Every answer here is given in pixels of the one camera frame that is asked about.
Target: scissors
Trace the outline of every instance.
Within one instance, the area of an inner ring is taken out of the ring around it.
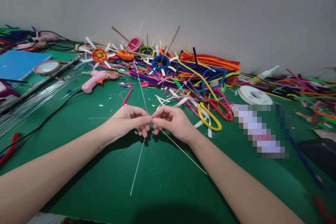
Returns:
[[[210,129],[214,130],[214,131],[220,131],[222,129],[222,125],[221,123],[218,121],[218,119],[204,106],[204,103],[209,103],[212,107],[215,108],[215,110],[219,113],[219,115],[226,121],[232,121],[233,120],[233,114],[231,112],[231,110],[225,106],[223,103],[221,103],[220,101],[214,100],[214,99],[208,99],[204,96],[202,96],[197,89],[194,87],[194,85],[192,83],[189,82],[189,84],[191,84],[191,88],[189,86],[187,86],[189,88],[189,90],[200,100],[200,103],[197,106],[198,109],[198,115],[201,119],[201,121]],[[222,113],[222,111],[220,111],[220,109],[217,107],[217,105],[221,106],[223,109],[225,109],[225,111],[227,112],[227,115],[224,115]],[[217,128],[212,127],[209,123],[206,122],[206,120],[204,119],[204,117],[202,116],[202,111],[201,109],[204,109],[205,112],[208,113],[208,115],[215,121],[215,123],[217,124]]]

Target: wire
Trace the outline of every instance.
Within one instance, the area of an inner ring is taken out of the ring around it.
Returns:
[[[38,131],[40,128],[42,128],[42,126],[54,115],[56,114],[61,108],[63,108],[65,106],[65,104],[67,104],[68,101],[70,101],[70,99],[72,97],[74,97],[76,94],[83,92],[83,90],[78,90],[76,93],[74,93],[72,96],[69,97],[68,100],[65,101],[65,103],[63,103],[58,109],[56,109],[53,113],[51,113],[36,129],[34,129],[33,131],[31,131],[28,135],[25,135],[24,137],[20,138],[19,140],[11,143],[10,145],[8,145],[5,149],[3,149],[0,152],[0,155],[2,153],[4,153],[4,151],[6,151],[7,149],[9,149],[12,145],[17,144],[18,142],[22,141],[23,139],[27,138],[28,136],[30,136],[31,134],[35,133],[36,131]]]

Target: blue notebook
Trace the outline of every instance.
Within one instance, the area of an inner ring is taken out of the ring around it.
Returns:
[[[0,78],[21,81],[33,73],[34,67],[52,58],[51,54],[10,50],[0,55]]]

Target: glue stick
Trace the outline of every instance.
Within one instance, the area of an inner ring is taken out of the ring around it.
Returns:
[[[257,76],[253,77],[250,80],[250,84],[254,85],[254,84],[258,83],[259,81],[261,81],[262,79],[265,79],[265,78],[271,76],[274,73],[274,70],[277,69],[278,67],[279,67],[279,65],[276,66],[276,67],[273,67],[271,70],[266,70],[266,71],[258,74]]]

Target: pink glue gun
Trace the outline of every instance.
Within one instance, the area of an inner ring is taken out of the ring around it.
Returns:
[[[91,76],[92,76],[91,79],[85,82],[84,85],[82,86],[82,89],[85,93],[91,93],[93,87],[97,83],[103,84],[103,81],[106,79],[117,79],[119,78],[119,76],[123,76],[123,75],[120,75],[116,72],[93,70],[91,72]]]

